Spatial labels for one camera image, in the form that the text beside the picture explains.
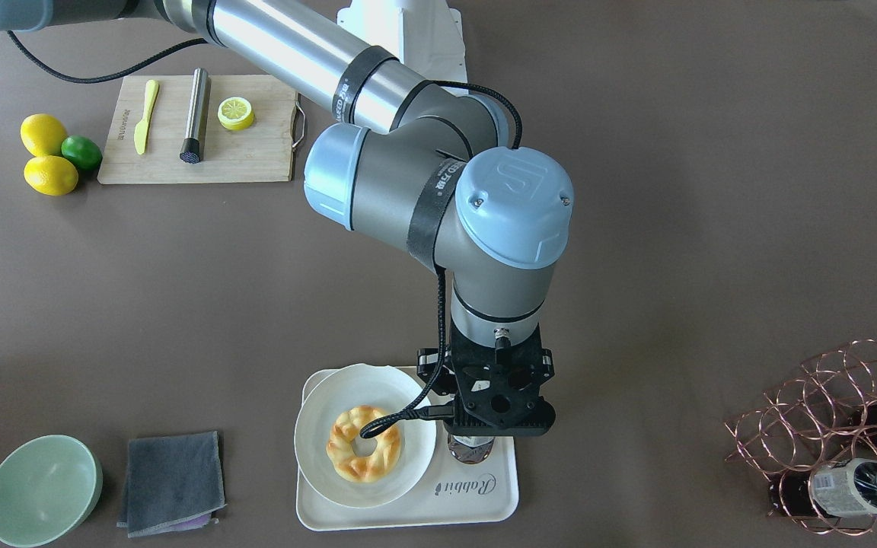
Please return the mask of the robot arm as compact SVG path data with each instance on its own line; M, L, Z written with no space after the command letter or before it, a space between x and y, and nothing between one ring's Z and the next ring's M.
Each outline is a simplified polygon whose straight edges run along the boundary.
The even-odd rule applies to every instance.
M297 1L0 1L0 31L134 17L225 46L330 111L304 167L307 201L453 272L452 371L515 388L551 378L538 318L573 184L546 154L507 145L490 91L454 96Z

